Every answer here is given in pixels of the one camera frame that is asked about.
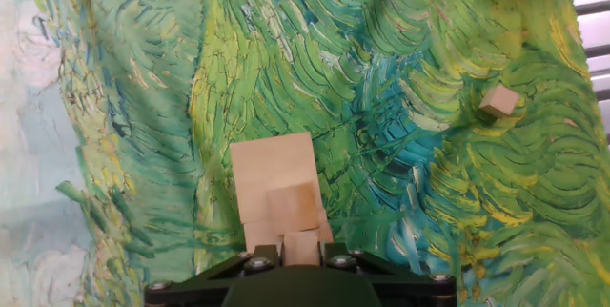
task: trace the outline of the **wooden cube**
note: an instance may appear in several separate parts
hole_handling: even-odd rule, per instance
[[[284,266],[320,265],[315,231],[289,232],[284,235]]]
[[[485,94],[478,107],[495,117],[506,117],[513,113],[517,102],[519,102],[518,93],[498,85]]]
[[[255,221],[244,224],[246,250],[253,253],[257,245],[276,245],[281,251],[282,237],[275,234],[271,220]]]
[[[267,192],[307,182],[323,210],[309,133],[234,143],[230,150],[241,223],[271,219]]]
[[[319,226],[311,182],[269,191],[267,198],[277,235],[312,230]]]

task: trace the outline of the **swirling paint pattern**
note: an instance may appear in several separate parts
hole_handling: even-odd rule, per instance
[[[336,237],[469,306],[610,304],[610,157],[571,0],[37,0],[88,187],[87,306],[243,247],[231,142],[311,132]],[[478,110],[502,83],[511,115]]]

